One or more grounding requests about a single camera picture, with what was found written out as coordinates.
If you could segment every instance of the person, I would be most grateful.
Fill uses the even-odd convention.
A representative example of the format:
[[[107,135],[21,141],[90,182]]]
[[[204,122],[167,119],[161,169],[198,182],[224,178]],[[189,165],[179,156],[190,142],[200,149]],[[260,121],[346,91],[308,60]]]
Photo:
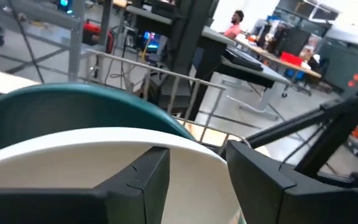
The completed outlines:
[[[234,40],[241,32],[240,22],[242,22],[244,18],[244,13],[241,10],[237,10],[234,12],[233,16],[231,17],[231,23],[233,26],[223,33],[227,38]]]

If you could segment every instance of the concrete floor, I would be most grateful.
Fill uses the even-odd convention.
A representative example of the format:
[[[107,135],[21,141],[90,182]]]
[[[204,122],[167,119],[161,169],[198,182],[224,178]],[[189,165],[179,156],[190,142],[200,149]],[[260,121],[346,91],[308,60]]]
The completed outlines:
[[[100,20],[100,17],[101,9],[98,8],[89,11],[86,15],[86,18],[94,20]],[[113,15],[110,22],[111,27],[118,25],[118,23],[118,17]],[[56,55],[40,62],[39,65],[67,72],[68,52],[57,52],[59,50],[58,48],[34,39],[30,39],[30,44],[37,58],[56,52]],[[125,57],[136,60],[136,55],[133,54],[126,54]],[[108,60],[104,62],[104,71],[107,71],[108,63]],[[84,70],[85,61],[83,60],[80,63],[79,76],[85,76]],[[8,71],[20,77],[39,81],[35,68],[30,63],[30,55],[20,34],[7,32],[6,44],[5,46],[0,47],[0,71]],[[120,64],[114,63],[111,73],[119,73],[119,71]],[[146,71],[143,69],[135,68],[131,73],[131,80],[133,82],[141,80],[145,72]],[[41,73],[47,83],[67,81],[67,76],[61,74],[61,72],[52,72],[50,70],[41,69]],[[223,77],[227,80],[230,79],[230,77],[225,77],[224,75],[215,73],[212,82],[221,84],[221,79]],[[107,83],[109,85],[119,86],[120,79],[110,78]],[[259,115],[239,110],[239,105],[236,102],[226,98],[226,95],[230,95],[231,97],[238,98],[239,100],[244,100],[250,105],[256,105],[259,101],[259,93],[262,88],[255,85],[253,85],[253,87],[256,91],[245,92],[228,87],[227,92],[224,94],[224,97],[220,101],[219,106],[211,120],[210,126],[222,131],[234,133],[241,137],[247,137],[275,124],[281,123],[282,121],[291,119],[304,112],[317,108],[321,103],[338,97],[335,94],[329,95],[318,91],[314,91],[312,96],[308,96],[303,93],[298,93],[293,89],[289,89],[287,98],[280,98],[277,101],[271,102],[268,110],[277,114],[280,119],[278,121],[269,121]],[[210,88],[207,92],[207,96],[208,97],[206,97],[203,101],[201,111],[196,119],[198,123],[205,123],[207,114],[211,111],[212,105],[217,98],[216,89]],[[282,161],[297,146],[302,144],[315,129],[316,127],[304,129],[299,133],[292,134],[289,137],[268,144],[266,147],[270,157],[278,161]],[[303,147],[298,153],[289,159],[288,162],[296,164],[301,159],[302,155],[308,150],[309,146],[310,144],[307,144]],[[350,172],[355,170],[358,170],[358,159],[344,149],[339,149],[337,154],[330,160],[329,166],[325,166],[322,169],[324,172],[339,175],[349,175]]]

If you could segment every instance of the white desk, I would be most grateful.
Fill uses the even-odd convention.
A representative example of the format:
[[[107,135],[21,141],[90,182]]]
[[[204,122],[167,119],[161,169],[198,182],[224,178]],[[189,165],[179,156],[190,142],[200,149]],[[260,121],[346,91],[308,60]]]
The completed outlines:
[[[172,20],[168,19],[166,17],[154,14],[152,12],[146,11],[144,9],[139,9],[137,7],[134,6],[128,6],[126,8],[126,11],[138,15],[138,16],[142,16],[142,17],[146,17],[148,19],[152,19],[154,21],[157,22],[161,22],[167,25],[172,25]],[[231,46],[235,46],[236,42],[234,40],[231,40],[225,36],[223,36],[222,34],[216,32],[215,30],[212,30],[211,28],[204,26],[203,32],[201,33],[201,35],[203,37],[207,37],[209,39],[215,40],[217,42],[221,42],[227,45],[231,45]]]
[[[284,78],[282,75],[278,74],[277,72],[275,72],[274,70],[272,70],[271,68],[269,68],[268,66],[260,63],[258,60],[252,58],[250,55],[245,54],[244,52],[239,52],[240,54],[242,54],[246,59],[252,61],[252,62],[256,62],[261,64],[263,71],[256,71],[253,70],[251,68],[247,68],[241,65],[236,65],[233,64],[232,62],[230,62],[228,59],[222,57],[222,64],[226,65],[228,67],[232,67],[232,68],[236,68],[238,70],[242,70],[245,71],[247,73],[251,73],[263,78],[266,78],[268,80],[274,81],[273,87],[267,89],[266,91],[263,92],[262,97],[259,101],[259,104],[257,105],[257,107],[253,107],[251,105],[248,105],[247,103],[244,103],[241,100],[235,99],[233,97],[227,96],[229,99],[236,101],[240,104],[240,109],[242,110],[246,110],[246,111],[250,111],[252,113],[257,113],[257,114],[261,114],[263,116],[265,116],[268,119],[272,119],[272,120],[277,120],[279,118],[279,116],[277,114],[273,114],[273,113],[269,113],[267,111],[267,107],[269,105],[269,103],[273,100],[273,98],[275,96],[280,95],[280,91],[282,91],[285,88],[285,85],[291,85],[291,81]],[[242,80],[240,79],[236,79],[236,82],[230,82],[227,80],[222,80],[222,83],[230,83],[233,87],[236,88],[244,88],[241,84],[242,84]]]

